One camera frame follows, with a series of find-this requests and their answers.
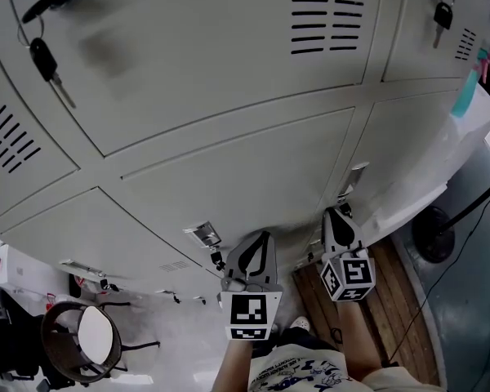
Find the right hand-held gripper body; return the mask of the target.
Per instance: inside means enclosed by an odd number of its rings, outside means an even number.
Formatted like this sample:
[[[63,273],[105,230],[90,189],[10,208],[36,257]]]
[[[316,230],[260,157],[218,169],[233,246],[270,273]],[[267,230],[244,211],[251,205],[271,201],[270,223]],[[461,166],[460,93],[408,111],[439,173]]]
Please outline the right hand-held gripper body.
[[[334,302],[361,301],[375,287],[374,260],[367,248],[344,252],[323,263],[320,278]]]

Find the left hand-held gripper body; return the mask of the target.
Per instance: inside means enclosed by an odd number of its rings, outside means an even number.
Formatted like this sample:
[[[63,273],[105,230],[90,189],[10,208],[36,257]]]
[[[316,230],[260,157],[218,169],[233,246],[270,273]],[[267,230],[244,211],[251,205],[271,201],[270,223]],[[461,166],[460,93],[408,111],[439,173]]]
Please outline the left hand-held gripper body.
[[[266,341],[283,296],[279,284],[247,283],[223,278],[219,302],[225,333],[231,341]]]

